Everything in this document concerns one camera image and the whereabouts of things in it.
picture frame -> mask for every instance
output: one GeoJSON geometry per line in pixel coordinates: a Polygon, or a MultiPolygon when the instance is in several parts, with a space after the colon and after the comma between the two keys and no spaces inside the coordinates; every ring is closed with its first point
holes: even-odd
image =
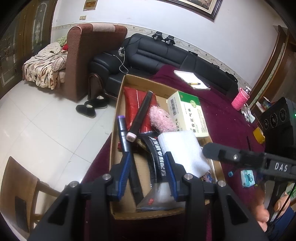
{"type": "Polygon", "coordinates": [[[83,11],[95,10],[97,3],[98,3],[98,0],[86,0],[85,4],[84,4],[83,11]]]}
{"type": "Polygon", "coordinates": [[[211,20],[214,20],[221,6],[222,0],[160,0],[178,5],[197,12],[211,20]]]}

red package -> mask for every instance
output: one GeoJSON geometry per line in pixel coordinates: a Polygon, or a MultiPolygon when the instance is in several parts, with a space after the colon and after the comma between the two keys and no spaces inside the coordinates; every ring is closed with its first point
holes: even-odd
{"type": "MultiPolygon", "coordinates": [[[[124,96],[126,101],[126,126],[129,130],[131,127],[131,124],[143,102],[144,97],[146,96],[147,92],[132,89],[129,87],[124,87],[124,96]]],[[[156,96],[153,94],[150,105],[148,110],[151,108],[151,106],[157,106],[156,102],[156,96]]],[[[139,130],[139,133],[147,133],[152,132],[154,129],[151,126],[150,118],[149,118],[149,111],[147,111],[147,114],[144,117],[143,123],[141,125],[141,128],[139,130]]]]}

floral blanket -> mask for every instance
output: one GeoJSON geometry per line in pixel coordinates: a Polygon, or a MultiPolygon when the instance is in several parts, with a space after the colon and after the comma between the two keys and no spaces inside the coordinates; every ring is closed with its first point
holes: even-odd
{"type": "Polygon", "coordinates": [[[52,63],[63,55],[67,55],[67,52],[61,50],[59,43],[49,44],[24,63],[23,79],[35,82],[39,87],[53,90],[58,82],[58,73],[52,71],[52,63]]]}

table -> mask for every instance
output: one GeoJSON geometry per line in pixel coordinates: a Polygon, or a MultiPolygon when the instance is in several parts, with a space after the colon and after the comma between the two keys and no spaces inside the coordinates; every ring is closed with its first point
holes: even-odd
{"type": "MultiPolygon", "coordinates": [[[[187,83],[174,74],[176,68],[170,65],[163,66],[159,72],[152,76],[151,80],[168,85],[182,92],[186,92],[199,97],[202,110],[205,116],[209,134],[212,141],[238,149],[248,150],[247,136],[250,140],[252,151],[262,152],[264,146],[259,144],[253,130],[257,127],[247,123],[244,116],[231,106],[231,101],[225,95],[215,89],[194,90],[187,83]]],[[[109,172],[111,137],[108,138],[101,151],[93,161],[87,171],[83,183],[93,181],[96,177],[109,172]]],[[[228,177],[228,172],[232,165],[222,163],[222,168],[226,182],[238,195],[245,205],[252,200],[254,187],[243,188],[241,185],[240,172],[236,171],[233,177],[228,177]]],[[[86,207],[86,221],[88,220],[88,204],[86,207]]],[[[147,220],[113,220],[116,229],[115,240],[138,240],[141,234],[145,234],[145,239],[158,240],[182,240],[184,230],[184,216],[175,215],[147,220]]],[[[88,224],[85,223],[85,241],[88,239],[88,224]]],[[[210,231],[210,223],[207,222],[207,230],[210,231]]],[[[211,234],[207,233],[207,240],[211,240],[211,234]]]]}

pillow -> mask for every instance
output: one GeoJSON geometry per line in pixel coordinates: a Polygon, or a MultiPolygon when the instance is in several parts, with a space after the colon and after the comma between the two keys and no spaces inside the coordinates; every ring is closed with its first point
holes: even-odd
{"type": "Polygon", "coordinates": [[[52,71],[56,72],[66,68],[67,55],[63,55],[52,63],[52,71]]]}
{"type": "Polygon", "coordinates": [[[66,51],[68,51],[68,44],[65,44],[65,45],[63,46],[62,50],[66,50],[66,51]]]}
{"type": "Polygon", "coordinates": [[[63,36],[57,40],[61,47],[63,47],[67,43],[67,36],[63,36]]]}

